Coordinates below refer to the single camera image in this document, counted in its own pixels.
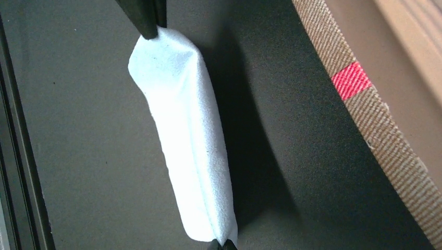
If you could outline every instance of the red stripe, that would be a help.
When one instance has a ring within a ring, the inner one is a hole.
[[[331,81],[333,81],[343,101],[355,96],[372,85],[358,61],[353,62],[336,73],[336,75],[331,78]]]

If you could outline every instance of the white towel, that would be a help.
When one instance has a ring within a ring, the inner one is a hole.
[[[129,73],[155,120],[187,235],[237,245],[226,146],[201,53],[184,35],[158,27],[157,38],[138,39]]]

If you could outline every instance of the folded white cloth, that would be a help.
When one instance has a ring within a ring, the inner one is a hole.
[[[237,245],[227,152],[204,60],[179,32],[158,33],[138,39],[129,73],[155,120],[184,229],[197,241]]]

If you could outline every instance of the black metal edge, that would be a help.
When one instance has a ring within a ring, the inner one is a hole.
[[[0,198],[8,239],[15,249],[55,249],[1,15],[0,68]]]

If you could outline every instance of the white cloth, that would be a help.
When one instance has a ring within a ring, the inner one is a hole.
[[[138,39],[129,73],[155,120],[184,229],[197,241],[237,245],[227,152],[204,60],[179,32],[158,33]]]

